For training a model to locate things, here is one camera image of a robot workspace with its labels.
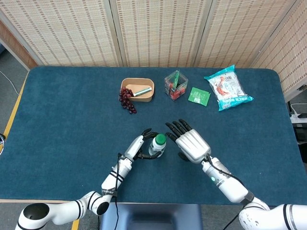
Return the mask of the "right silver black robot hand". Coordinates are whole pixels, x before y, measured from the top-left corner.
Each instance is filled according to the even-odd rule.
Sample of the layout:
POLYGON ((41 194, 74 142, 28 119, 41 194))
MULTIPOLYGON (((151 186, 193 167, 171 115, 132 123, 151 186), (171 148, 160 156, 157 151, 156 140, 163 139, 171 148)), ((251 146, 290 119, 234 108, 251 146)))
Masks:
POLYGON ((165 135, 177 144, 188 161, 199 164, 210 156, 209 144, 185 120, 166 122, 165 125, 171 130, 165 135))

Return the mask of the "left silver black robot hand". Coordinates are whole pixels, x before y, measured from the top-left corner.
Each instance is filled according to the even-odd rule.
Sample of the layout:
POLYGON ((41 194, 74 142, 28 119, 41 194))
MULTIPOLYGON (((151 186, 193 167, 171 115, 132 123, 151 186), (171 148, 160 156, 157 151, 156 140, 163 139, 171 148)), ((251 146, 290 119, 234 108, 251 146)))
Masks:
POLYGON ((127 150, 124 153, 124 157, 128 158, 131 162, 134 162, 137 159, 144 160, 153 160, 162 155, 162 152, 159 151, 154 155, 144 154, 142 151, 142 145, 150 138, 154 138, 158 135, 157 132, 152 132, 151 128, 144 130, 140 136, 136 137, 127 150))

